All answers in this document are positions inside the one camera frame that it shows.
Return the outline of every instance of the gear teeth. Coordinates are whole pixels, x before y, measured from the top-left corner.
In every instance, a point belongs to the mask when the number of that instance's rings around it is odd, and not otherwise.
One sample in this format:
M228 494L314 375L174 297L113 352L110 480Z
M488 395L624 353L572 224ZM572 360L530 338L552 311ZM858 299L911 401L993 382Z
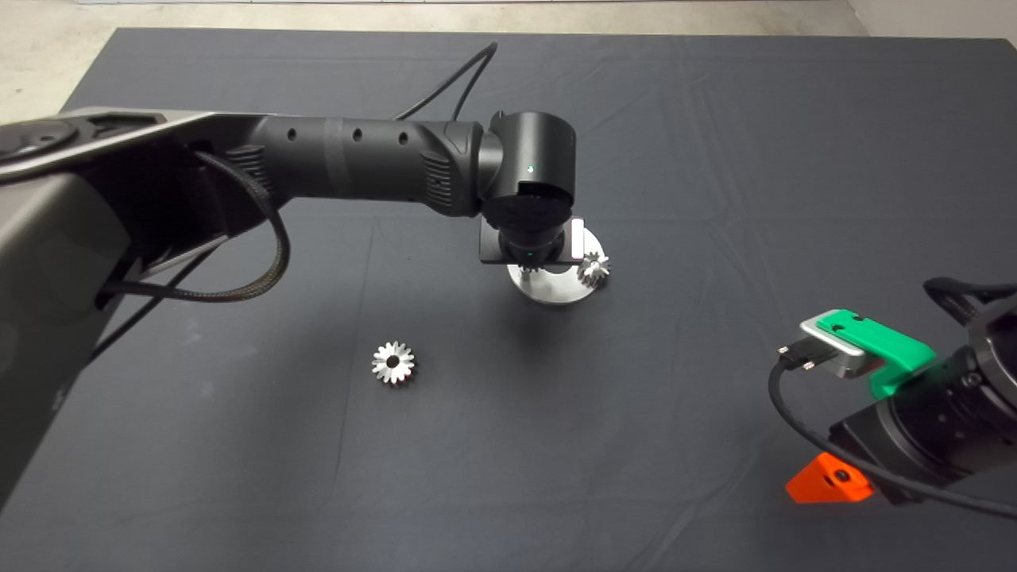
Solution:
M580 282L590 288L600 286L610 274L610 259L600 252L588 252L577 270Z
M398 358L399 363L390 366L388 359L392 357ZM405 343L400 343L398 340L386 342L384 345L378 346L378 350L374 353L374 359L371 360L371 373L381 383L398 386L409 381L413 376L413 369L416 366L415 360L416 356L413 355L413 350Z

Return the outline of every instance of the floor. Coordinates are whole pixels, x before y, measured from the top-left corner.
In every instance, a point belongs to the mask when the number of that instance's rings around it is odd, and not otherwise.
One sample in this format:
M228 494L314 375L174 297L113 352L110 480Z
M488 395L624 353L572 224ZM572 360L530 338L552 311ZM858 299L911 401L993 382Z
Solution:
M143 4L0 0L0 124L63 105L118 26L864 36L846 0L511 4Z

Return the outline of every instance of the round metal base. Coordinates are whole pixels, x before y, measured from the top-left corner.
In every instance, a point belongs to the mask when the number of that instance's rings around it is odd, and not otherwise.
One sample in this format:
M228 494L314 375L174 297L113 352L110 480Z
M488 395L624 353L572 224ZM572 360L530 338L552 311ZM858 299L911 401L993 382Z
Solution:
M600 241L590 232L590 229L583 229L583 253L597 252L603 254ZM591 288L583 284L576 267L569 267L563 273L555 274L546 270L536 270L523 272L517 265L508 265L508 276L513 284L519 288L520 292L532 300L542 304L562 305L571 304L582 300L593 293L596 288Z

